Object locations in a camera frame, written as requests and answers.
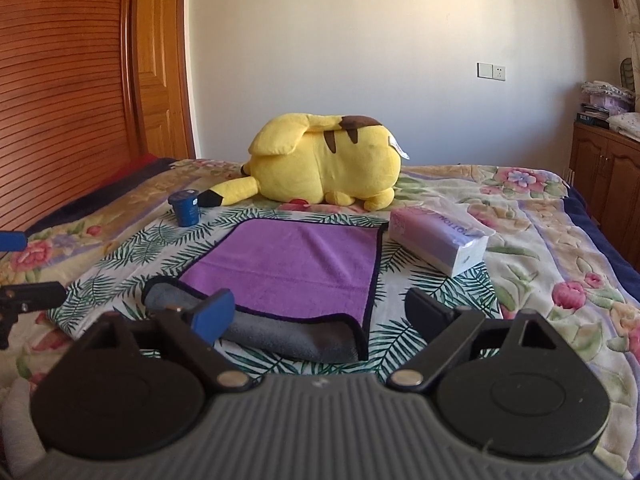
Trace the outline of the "wooden louvered wardrobe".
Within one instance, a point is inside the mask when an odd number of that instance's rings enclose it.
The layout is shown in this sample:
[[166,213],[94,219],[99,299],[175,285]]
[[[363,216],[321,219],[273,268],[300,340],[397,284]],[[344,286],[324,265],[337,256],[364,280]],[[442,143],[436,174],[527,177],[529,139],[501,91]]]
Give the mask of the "wooden louvered wardrobe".
[[142,152],[131,0],[1,0],[1,226],[22,230]]

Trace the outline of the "brown wooden cabinet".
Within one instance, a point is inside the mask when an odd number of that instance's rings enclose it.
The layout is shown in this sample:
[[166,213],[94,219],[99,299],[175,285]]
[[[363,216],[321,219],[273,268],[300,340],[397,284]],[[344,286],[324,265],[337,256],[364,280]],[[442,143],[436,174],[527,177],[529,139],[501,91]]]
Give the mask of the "brown wooden cabinet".
[[573,186],[591,218],[622,257],[639,266],[639,142],[574,123],[570,164]]

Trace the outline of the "yellow Pikachu plush toy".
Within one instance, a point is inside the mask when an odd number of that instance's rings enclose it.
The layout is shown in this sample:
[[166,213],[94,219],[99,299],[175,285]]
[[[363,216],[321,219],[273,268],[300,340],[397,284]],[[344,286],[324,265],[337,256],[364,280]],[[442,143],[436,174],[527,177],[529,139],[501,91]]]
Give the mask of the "yellow Pikachu plush toy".
[[359,115],[290,113],[267,122],[248,148],[242,176],[198,196],[201,207],[230,206],[256,195],[342,207],[358,200],[382,210],[395,197],[401,163],[409,158],[393,133]]

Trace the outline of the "wooden door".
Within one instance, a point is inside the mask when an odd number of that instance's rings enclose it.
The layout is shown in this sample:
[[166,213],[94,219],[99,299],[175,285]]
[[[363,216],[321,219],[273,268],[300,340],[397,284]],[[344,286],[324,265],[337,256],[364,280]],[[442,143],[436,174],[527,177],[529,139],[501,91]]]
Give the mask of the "wooden door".
[[145,151],[195,155],[186,84],[184,0],[134,0],[134,73]]

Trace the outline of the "stack of folded linens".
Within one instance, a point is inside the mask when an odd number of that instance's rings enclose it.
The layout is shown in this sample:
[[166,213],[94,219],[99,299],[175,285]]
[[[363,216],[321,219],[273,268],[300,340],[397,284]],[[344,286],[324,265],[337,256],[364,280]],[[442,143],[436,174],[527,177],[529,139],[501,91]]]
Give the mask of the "stack of folded linens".
[[578,122],[639,140],[639,105],[634,92],[600,80],[586,81],[580,90]]

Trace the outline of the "purple and grey towel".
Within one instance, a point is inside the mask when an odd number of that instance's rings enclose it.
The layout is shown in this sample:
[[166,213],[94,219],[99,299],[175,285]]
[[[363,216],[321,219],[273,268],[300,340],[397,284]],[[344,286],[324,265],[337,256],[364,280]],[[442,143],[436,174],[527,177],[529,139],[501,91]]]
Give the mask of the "purple and grey towel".
[[235,315],[220,338],[299,361],[365,361],[385,230],[246,220],[174,278],[151,278],[143,304],[151,311],[151,288],[229,289]]

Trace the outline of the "white wall switch socket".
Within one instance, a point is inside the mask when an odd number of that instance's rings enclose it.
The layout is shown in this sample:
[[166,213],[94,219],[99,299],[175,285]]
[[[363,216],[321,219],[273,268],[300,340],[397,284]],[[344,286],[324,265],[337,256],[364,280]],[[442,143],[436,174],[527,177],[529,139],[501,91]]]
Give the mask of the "white wall switch socket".
[[476,64],[476,73],[477,77],[482,79],[506,80],[506,68],[501,65],[478,62]]

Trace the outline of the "purple tissue pack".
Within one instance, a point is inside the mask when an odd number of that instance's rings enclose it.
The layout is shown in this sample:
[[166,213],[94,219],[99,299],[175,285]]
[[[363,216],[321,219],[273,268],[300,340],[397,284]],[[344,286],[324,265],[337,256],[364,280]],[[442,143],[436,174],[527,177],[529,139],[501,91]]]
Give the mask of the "purple tissue pack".
[[477,266],[495,231],[465,211],[411,206],[390,212],[390,238],[450,278]]

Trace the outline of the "small blue jar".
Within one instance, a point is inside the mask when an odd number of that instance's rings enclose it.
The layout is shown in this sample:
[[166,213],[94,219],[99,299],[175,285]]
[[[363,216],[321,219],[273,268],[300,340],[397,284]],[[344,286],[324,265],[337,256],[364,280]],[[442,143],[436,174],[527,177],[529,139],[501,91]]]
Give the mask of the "small blue jar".
[[200,220],[198,212],[198,191],[186,188],[175,193],[171,193],[168,197],[168,204],[176,217],[178,226],[188,228],[196,226]]

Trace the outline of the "palm leaf patterned cloth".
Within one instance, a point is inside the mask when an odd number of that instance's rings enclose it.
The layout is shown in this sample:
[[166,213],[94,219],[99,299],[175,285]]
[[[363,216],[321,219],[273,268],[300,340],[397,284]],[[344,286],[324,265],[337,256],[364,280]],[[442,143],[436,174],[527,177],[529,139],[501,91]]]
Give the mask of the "palm leaf patterned cloth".
[[217,350],[254,377],[365,372],[385,378],[424,347],[405,314],[410,289],[446,307],[499,316],[484,264],[450,278],[393,242],[387,229],[386,219],[374,214],[245,206],[203,214],[190,228],[165,214],[70,284],[64,304],[49,316],[73,338],[106,312],[142,320],[149,315],[144,286],[173,278],[204,295],[229,289],[238,315],[254,315],[260,325],[293,322],[347,339],[348,358],[325,363],[289,352],[278,336],[219,339]]

